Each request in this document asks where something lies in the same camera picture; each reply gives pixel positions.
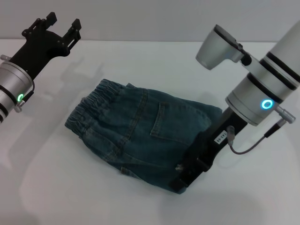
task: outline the elastic waistband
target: elastic waistband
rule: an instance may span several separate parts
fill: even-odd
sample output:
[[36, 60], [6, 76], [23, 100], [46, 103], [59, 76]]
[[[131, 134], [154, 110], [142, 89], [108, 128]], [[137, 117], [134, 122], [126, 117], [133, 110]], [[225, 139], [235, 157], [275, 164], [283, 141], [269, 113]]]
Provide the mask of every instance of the elastic waistband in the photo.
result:
[[103, 113], [122, 88], [124, 86], [121, 84], [103, 79], [95, 90], [83, 98], [71, 112], [65, 126], [81, 138], [90, 124]]

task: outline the white table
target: white table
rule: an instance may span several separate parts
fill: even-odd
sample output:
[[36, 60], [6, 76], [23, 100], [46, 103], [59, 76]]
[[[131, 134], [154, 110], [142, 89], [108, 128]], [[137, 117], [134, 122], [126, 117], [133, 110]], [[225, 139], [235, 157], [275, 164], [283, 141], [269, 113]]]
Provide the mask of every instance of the white table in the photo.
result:
[[[0, 40], [12, 56], [23, 40]], [[0, 126], [1, 225], [282, 225], [298, 224], [299, 122], [253, 152], [228, 147], [182, 195], [120, 175], [64, 127], [68, 115], [106, 78], [226, 108], [226, 95], [247, 74], [226, 61], [212, 71], [195, 60], [201, 43], [80, 41], [36, 78], [22, 113]], [[261, 58], [273, 43], [244, 43]], [[299, 92], [283, 104], [300, 118]], [[273, 113], [248, 125], [235, 148], [245, 150], [273, 125]]]

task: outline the folded jeans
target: folded jeans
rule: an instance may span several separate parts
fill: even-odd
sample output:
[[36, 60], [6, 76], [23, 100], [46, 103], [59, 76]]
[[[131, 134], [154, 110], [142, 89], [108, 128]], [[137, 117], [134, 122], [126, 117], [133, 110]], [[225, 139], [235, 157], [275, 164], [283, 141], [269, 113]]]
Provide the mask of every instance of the folded jeans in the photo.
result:
[[168, 183], [179, 175], [176, 164], [221, 114], [211, 105], [104, 79], [65, 126], [122, 174], [173, 191]]

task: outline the green led light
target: green led light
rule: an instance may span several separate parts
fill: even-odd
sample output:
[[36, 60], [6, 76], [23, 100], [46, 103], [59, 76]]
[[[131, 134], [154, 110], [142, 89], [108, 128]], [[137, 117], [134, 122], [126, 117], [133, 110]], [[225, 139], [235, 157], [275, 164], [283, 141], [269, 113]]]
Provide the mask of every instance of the green led light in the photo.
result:
[[24, 97], [23, 94], [19, 95], [19, 96], [18, 96], [18, 102], [21, 102], [21, 100], [23, 99], [23, 97]]

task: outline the glowing ring light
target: glowing ring light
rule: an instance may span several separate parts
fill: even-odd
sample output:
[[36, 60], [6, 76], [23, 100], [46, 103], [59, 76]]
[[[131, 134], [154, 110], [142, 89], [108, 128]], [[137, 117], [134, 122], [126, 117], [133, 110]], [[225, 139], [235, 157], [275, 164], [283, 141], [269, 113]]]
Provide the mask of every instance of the glowing ring light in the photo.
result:
[[263, 109], [270, 109], [273, 106], [273, 101], [270, 99], [262, 101], [262, 108]]
[[24, 97], [23, 94], [19, 95], [19, 96], [18, 96], [18, 102], [20, 102], [20, 101], [23, 99], [23, 97]]

